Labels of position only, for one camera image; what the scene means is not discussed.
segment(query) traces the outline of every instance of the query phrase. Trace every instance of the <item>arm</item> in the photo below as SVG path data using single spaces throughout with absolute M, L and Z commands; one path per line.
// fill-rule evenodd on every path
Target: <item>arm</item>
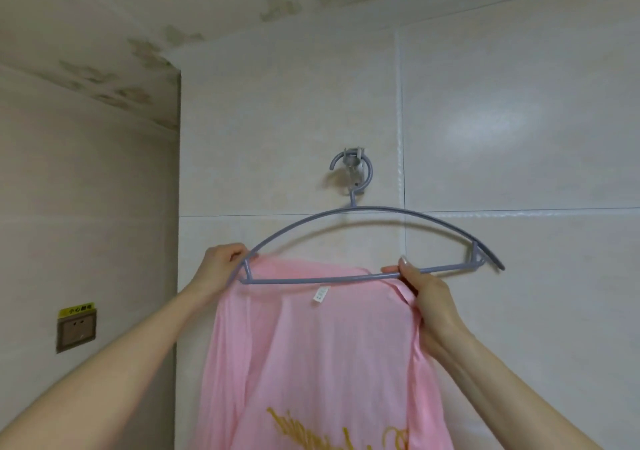
M 398 271 L 417 290 L 422 349 L 449 373 L 507 450 L 598 450 L 600 447 L 527 386 L 462 322 L 449 287 L 401 258 Z
M 219 296 L 245 253 L 243 244 L 209 248 L 179 295 L 39 397 L 0 433 L 0 450 L 93 450 L 114 443 L 188 320 Z

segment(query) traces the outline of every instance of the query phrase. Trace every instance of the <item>wall socket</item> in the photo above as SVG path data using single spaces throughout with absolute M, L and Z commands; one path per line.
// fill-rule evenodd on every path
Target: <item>wall socket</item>
M 98 312 L 96 309 L 58 319 L 56 352 L 72 349 L 95 339 Z

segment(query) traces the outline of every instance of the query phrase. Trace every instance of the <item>pink shirt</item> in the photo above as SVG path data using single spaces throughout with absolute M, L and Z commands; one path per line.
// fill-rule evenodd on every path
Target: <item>pink shirt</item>
M 256 278 L 364 275 L 263 257 Z M 197 450 L 452 450 L 414 296 L 397 280 L 234 284 L 220 300 L 202 380 Z

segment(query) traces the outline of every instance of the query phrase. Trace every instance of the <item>person's left hand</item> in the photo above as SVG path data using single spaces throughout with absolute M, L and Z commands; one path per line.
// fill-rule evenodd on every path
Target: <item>person's left hand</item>
M 209 248 L 193 279 L 182 292 L 201 296 L 205 303 L 213 300 L 227 288 L 229 276 L 248 251 L 242 243 Z

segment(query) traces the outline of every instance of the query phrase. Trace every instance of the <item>person's left arm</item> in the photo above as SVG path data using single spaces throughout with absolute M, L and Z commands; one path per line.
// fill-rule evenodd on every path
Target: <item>person's left arm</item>
M 180 294 L 47 390 L 0 433 L 0 450 L 112 445 L 182 329 L 218 298 L 246 252 L 243 244 L 209 248 Z

